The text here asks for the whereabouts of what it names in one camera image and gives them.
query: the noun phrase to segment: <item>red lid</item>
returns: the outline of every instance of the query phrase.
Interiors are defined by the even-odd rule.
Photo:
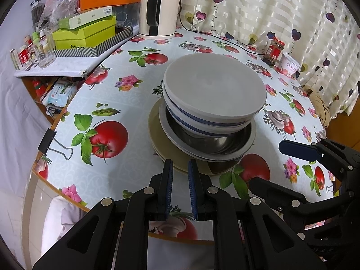
[[[274,40],[274,41],[276,41],[277,43],[279,43],[279,44],[281,44],[281,45],[285,46],[285,43],[284,43],[284,42],[282,42],[281,40],[279,40],[277,37],[273,37],[273,38],[272,38],[272,40]]]

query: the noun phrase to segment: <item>beige plate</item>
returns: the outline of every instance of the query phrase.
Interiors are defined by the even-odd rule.
[[[159,106],[161,102],[161,100],[157,101],[149,114],[148,127],[150,139],[154,146],[155,152],[162,160],[171,159],[174,167],[177,170],[187,173],[188,162],[190,159],[193,159],[193,157],[182,152],[166,136],[163,128],[161,127],[159,119]],[[225,162],[206,162],[196,159],[196,163],[200,173],[213,176],[227,172],[237,163],[237,161],[230,160]]]

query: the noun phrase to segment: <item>glass mug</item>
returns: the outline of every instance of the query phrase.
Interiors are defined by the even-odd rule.
[[[56,59],[52,44],[47,41],[46,36],[42,37],[38,42],[30,44],[28,50],[29,60],[42,69],[49,66]]]

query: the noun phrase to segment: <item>pink heart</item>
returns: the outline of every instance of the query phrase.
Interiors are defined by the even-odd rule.
[[[206,14],[205,13],[201,13],[200,11],[196,12],[196,18],[198,20],[204,20],[206,18]]]

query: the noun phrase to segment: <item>stack of bowls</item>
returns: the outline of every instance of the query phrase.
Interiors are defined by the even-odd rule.
[[[208,161],[241,157],[252,145],[265,86],[248,66],[217,54],[183,56],[164,74],[161,125],[182,151]]]

